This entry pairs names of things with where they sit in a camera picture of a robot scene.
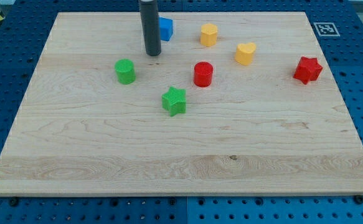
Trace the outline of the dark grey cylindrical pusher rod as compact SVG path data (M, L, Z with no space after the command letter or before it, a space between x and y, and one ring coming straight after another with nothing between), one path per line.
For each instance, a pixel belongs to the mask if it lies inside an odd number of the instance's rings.
M157 56L161 53L157 0L139 0L138 2L146 54Z

